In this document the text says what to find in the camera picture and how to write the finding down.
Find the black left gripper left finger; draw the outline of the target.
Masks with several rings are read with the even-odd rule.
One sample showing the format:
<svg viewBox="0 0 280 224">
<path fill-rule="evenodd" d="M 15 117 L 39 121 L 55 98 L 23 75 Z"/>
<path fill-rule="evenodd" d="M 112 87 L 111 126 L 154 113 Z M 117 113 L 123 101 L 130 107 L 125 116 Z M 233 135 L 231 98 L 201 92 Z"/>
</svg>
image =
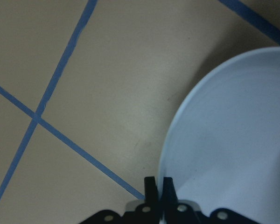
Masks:
<svg viewBox="0 0 280 224">
<path fill-rule="evenodd" d="M 148 224 L 159 223 L 159 198 L 155 178 L 153 176 L 144 178 L 145 205 L 144 215 Z"/>
</svg>

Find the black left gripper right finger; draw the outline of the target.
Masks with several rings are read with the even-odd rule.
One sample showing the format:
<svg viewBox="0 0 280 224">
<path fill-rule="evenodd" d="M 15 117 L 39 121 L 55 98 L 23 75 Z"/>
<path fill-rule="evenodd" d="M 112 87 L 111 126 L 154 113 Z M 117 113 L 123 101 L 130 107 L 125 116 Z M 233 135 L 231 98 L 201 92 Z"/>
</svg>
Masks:
<svg viewBox="0 0 280 224">
<path fill-rule="evenodd" d="M 163 178 L 162 207 L 164 219 L 167 224 L 175 224 L 177 216 L 178 199 L 171 177 Z"/>
</svg>

